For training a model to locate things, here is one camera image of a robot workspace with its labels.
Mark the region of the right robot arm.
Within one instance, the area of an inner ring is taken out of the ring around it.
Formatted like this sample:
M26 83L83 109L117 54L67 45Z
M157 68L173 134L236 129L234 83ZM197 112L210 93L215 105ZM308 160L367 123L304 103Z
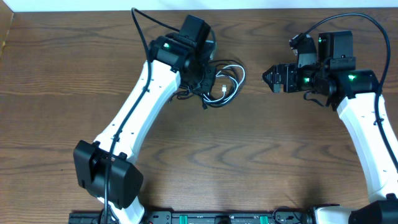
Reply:
M350 31L309 35L292 44L297 62L271 66L262 79L272 92L302 91L327 97L347 128L366 179L369 205L355 209L315 205L301 223L397 223L397 138L387 117L379 82L371 70L356 69Z

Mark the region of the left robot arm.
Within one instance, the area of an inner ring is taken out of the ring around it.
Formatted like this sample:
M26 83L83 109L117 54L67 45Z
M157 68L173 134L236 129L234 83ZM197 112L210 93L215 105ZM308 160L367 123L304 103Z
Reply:
M144 177L135 167L141 145L159 111L179 88L201 95L215 82L209 61L216 48L213 31L188 15L175 32L145 44L147 60L139 80L116 117L92 143L73 151L78 185L104 201L98 223L139 223L144 207L138 194Z

